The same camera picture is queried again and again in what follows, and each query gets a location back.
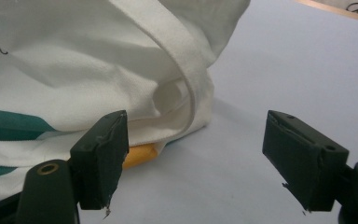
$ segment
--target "screw hole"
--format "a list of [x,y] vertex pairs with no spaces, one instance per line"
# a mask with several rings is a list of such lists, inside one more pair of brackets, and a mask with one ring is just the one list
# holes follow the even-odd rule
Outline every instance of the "screw hole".
[[326,148],[329,149],[329,150],[332,150],[332,151],[336,150],[336,148],[332,147],[332,146],[326,146]]
[[58,170],[59,165],[57,163],[48,163],[43,165],[37,169],[37,173],[39,175],[49,175]]

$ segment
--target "canvas bag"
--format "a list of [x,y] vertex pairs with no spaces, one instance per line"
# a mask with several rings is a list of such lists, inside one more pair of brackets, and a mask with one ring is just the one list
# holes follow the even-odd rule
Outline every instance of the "canvas bag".
[[207,67],[248,4],[0,0],[0,198],[113,111],[127,110],[131,164],[207,124]]

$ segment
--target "yellow object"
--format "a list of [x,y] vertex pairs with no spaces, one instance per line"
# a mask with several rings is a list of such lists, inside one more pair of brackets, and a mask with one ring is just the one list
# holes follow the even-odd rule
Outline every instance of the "yellow object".
[[157,155],[158,153],[155,150],[154,144],[130,147],[130,153],[127,155],[126,160],[124,160],[123,168],[127,169],[132,166],[151,161],[155,159]]

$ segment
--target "white table surface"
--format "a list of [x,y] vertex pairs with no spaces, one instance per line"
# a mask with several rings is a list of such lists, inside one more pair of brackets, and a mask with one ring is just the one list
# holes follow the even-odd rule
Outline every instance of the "white table surface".
[[294,0],[254,0],[218,61],[213,120],[123,172],[112,214],[82,224],[337,223],[306,213],[262,154],[269,109],[292,114],[358,161],[358,21]]

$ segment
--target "white fabric strap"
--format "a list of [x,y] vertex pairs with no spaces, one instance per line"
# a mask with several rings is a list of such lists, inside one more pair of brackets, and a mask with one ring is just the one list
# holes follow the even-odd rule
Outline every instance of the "white fabric strap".
[[207,65],[200,55],[194,38],[185,26],[157,0],[110,0],[110,2],[164,49],[181,72],[190,96],[190,116],[185,128],[175,136],[182,135],[193,123],[199,103],[207,97],[202,93],[207,92],[205,88],[211,88],[212,85],[206,70]]

